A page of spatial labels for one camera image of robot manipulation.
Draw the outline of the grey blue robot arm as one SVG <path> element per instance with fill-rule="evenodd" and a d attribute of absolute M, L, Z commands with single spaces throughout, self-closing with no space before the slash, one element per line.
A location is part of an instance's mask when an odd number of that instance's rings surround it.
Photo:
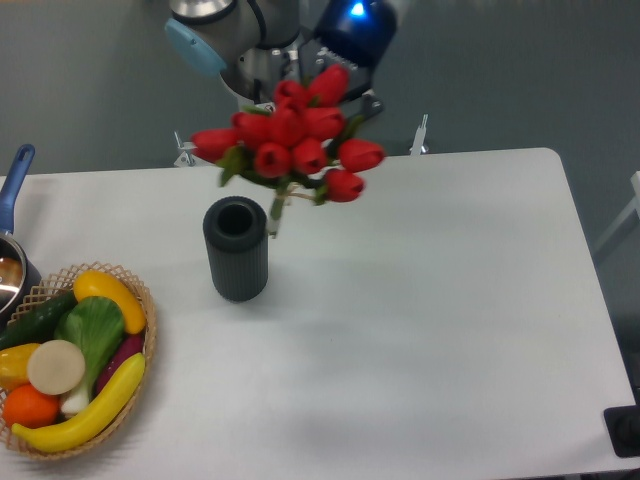
<path fill-rule="evenodd" d="M 311 80 L 341 65 L 349 72 L 344 102 L 359 102 L 359 116 L 370 119 L 384 109 L 374 72 L 410 6 L 331 1 L 306 28 L 296 0 L 173 1 L 165 33 L 191 68 L 220 77 L 239 106 L 272 104 L 279 81 Z"/>

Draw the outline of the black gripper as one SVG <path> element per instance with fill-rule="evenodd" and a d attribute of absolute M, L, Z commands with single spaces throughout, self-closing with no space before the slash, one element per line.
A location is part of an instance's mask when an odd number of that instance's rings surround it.
<path fill-rule="evenodd" d="M 299 50 L 302 77 L 313 79 L 338 65 L 349 73 L 350 90 L 366 90 L 347 98 L 348 121 L 371 120 L 385 111 L 371 89 L 374 72 L 398 30 L 398 9 L 390 1 L 331 1 Z"/>

